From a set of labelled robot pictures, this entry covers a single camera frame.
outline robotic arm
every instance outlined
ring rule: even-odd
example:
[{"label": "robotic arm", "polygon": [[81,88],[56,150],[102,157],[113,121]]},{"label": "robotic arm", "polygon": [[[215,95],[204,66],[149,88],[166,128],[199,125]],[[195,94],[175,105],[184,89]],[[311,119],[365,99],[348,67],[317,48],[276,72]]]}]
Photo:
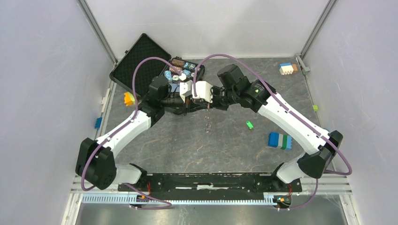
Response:
[{"label": "robotic arm", "polygon": [[[182,113],[193,112],[199,109],[216,108],[227,110],[229,105],[240,104],[250,108],[255,113],[270,119],[288,134],[290,134],[304,149],[304,153],[288,163],[280,164],[273,172],[273,185],[278,187],[291,183],[305,175],[320,178],[336,155],[334,149],[315,134],[308,127],[298,121],[305,121],[316,129],[322,136],[337,147],[343,136],[338,131],[329,133],[316,126],[307,118],[289,106],[286,101],[269,85],[272,92],[289,108],[289,112],[279,105],[259,80],[249,82],[238,66],[231,64],[217,73],[223,86],[216,87],[205,81],[196,83],[197,95],[193,94],[192,81],[181,82],[180,92],[170,97],[168,80],[163,76],[153,79],[149,91],[139,104],[139,111],[134,121],[133,114],[111,132],[99,137],[96,141],[85,139],[79,152],[76,173],[82,175],[83,167],[88,156],[99,143],[108,139],[89,164],[86,180],[105,189],[112,183],[135,184],[141,176],[141,169],[135,165],[116,165],[117,154],[138,134],[153,126],[163,115],[164,108],[178,108]],[[116,135],[110,135],[121,129]]]}]

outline black foam lining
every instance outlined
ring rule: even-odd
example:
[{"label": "black foam lining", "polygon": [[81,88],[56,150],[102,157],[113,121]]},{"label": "black foam lining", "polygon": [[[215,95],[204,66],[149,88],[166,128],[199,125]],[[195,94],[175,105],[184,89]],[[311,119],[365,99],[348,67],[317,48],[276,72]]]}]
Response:
[{"label": "black foam lining", "polygon": [[[146,34],[142,34],[109,77],[132,93],[132,80],[135,68],[142,60],[152,56],[160,57],[166,61],[171,59],[169,53],[163,50]],[[165,63],[159,60],[150,60],[140,66],[135,81],[136,93],[144,96],[148,92],[148,87],[152,79],[158,76],[164,67]]]}]

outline white wall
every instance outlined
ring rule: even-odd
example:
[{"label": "white wall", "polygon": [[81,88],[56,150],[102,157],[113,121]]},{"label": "white wall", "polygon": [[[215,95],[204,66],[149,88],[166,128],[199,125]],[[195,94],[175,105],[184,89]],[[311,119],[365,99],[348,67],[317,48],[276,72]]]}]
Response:
[{"label": "white wall", "polygon": [[112,63],[76,1],[0,5],[0,224],[60,224]]},{"label": "white wall", "polygon": [[86,0],[117,58],[146,33],[172,56],[292,56],[327,0]]},{"label": "white wall", "polygon": [[305,58],[323,124],[344,135],[366,225],[397,219],[397,7],[395,0],[338,1]]}]

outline gray table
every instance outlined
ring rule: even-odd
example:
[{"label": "gray table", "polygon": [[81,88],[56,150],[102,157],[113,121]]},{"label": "gray table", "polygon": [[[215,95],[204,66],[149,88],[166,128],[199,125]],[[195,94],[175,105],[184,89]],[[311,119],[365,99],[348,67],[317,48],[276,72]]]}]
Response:
[{"label": "gray table", "polygon": [[[282,95],[296,110],[318,124],[301,73],[281,75],[281,63],[295,63],[294,58],[244,59]],[[204,79],[221,86],[217,72],[233,63],[229,59],[214,59],[205,63]],[[253,81],[255,76],[243,67],[243,73]],[[124,105],[124,92],[116,87],[106,131],[110,131],[133,111]],[[270,120],[250,109],[232,105],[228,111],[210,110],[211,130],[206,133],[206,110],[186,116],[166,113],[153,128],[143,132],[117,156],[120,164],[135,163],[150,173],[194,172],[272,172],[281,162],[298,156],[303,150],[293,141],[290,151],[268,147],[270,132],[286,134]],[[254,125],[249,131],[246,121]]]}]

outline light green object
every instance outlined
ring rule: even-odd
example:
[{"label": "light green object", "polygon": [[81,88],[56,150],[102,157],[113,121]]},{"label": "light green object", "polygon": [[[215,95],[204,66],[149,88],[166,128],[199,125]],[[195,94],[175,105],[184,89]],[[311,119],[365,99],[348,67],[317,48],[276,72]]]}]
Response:
[{"label": "light green object", "polygon": [[250,130],[254,128],[253,124],[250,121],[246,121],[246,124]]}]

